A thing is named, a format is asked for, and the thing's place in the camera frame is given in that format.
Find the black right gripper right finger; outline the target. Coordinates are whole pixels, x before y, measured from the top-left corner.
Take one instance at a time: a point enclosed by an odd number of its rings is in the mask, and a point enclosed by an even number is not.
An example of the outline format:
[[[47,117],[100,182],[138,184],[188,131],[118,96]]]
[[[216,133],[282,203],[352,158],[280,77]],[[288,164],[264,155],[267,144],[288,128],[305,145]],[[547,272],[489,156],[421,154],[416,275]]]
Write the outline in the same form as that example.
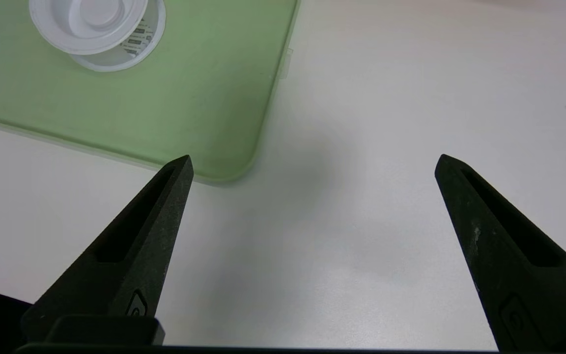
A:
[[[566,251],[468,164],[434,177],[501,351],[566,351]]]

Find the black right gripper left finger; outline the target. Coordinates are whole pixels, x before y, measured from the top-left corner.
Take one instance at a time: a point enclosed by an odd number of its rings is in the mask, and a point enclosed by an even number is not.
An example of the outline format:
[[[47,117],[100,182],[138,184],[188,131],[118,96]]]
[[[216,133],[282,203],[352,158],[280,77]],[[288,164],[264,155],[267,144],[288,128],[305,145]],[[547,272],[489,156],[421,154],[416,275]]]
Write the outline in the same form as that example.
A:
[[[25,312],[27,339],[69,315],[155,316],[194,175],[188,155],[163,166]]]

